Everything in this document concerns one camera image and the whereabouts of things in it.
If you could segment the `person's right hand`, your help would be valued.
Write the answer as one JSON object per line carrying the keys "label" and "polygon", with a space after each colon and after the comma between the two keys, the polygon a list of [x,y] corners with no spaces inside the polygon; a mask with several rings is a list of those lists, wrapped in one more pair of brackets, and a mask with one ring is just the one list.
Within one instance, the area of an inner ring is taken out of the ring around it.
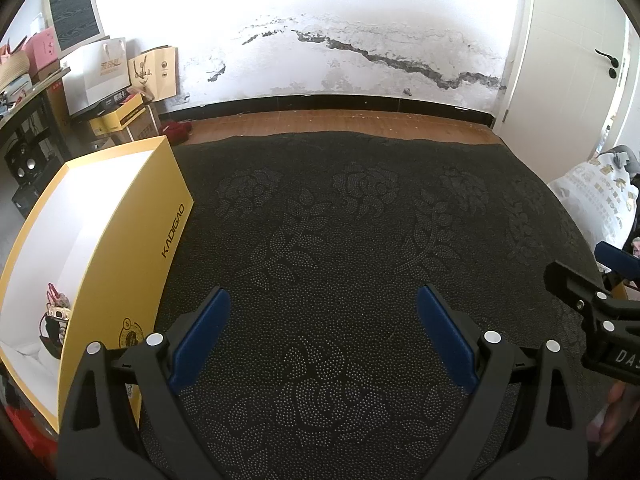
{"label": "person's right hand", "polygon": [[634,418],[639,409],[639,387],[616,382],[606,398],[606,410],[599,429],[599,453],[615,440],[620,430]]}

